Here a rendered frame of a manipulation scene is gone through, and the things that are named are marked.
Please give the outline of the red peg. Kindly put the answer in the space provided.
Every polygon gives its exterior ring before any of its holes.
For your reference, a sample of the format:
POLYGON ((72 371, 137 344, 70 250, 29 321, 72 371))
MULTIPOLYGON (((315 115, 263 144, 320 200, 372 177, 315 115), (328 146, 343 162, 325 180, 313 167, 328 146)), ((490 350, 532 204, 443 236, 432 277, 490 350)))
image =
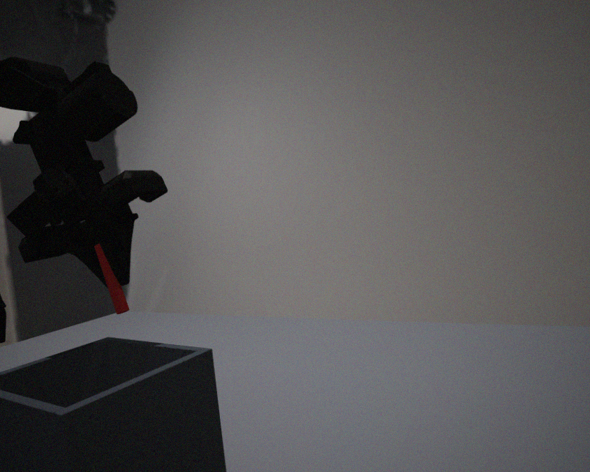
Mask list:
POLYGON ((122 289, 122 286, 118 282, 117 278, 114 276, 105 254, 101 248, 100 244, 94 246, 96 250, 96 254, 98 256, 99 263, 101 265, 101 269, 103 271, 106 283, 108 285, 110 296, 112 299, 112 303, 114 305, 116 314, 122 314, 124 312, 129 311, 129 307, 122 289))

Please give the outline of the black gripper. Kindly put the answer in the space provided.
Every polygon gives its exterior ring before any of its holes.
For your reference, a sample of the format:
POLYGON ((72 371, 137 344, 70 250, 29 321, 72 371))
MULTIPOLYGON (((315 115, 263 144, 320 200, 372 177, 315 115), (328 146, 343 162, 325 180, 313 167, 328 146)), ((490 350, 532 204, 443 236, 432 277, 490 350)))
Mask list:
POLYGON ((23 261, 27 263, 69 253, 80 259, 108 287, 94 248, 100 244, 120 285, 128 284, 133 229, 138 218, 129 203, 137 197, 151 202, 167 193, 162 176, 153 170, 125 170, 104 184, 99 174, 105 168, 102 160, 93 160, 91 152, 85 150, 59 154, 44 162, 40 171, 53 169, 56 165, 76 178, 90 199, 79 205, 73 200, 53 219, 64 221, 64 224, 42 227, 31 239, 24 237, 18 247, 23 261))

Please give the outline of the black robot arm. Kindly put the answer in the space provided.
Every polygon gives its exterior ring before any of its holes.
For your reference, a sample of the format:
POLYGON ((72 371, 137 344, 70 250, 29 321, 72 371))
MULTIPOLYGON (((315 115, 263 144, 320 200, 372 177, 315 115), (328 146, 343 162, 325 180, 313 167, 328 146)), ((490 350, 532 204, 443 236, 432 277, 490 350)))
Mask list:
MULTIPOLYGON (((39 168, 59 154, 90 152, 85 140, 98 142, 138 109, 134 93, 107 64, 93 61, 71 82, 59 66, 19 57, 0 61, 0 107, 38 112, 30 121, 20 121, 13 142, 30 145, 39 168)), ((90 199, 59 165, 33 183, 35 191, 7 216, 27 239, 48 223, 62 223, 53 219, 73 200, 79 205, 90 199)))

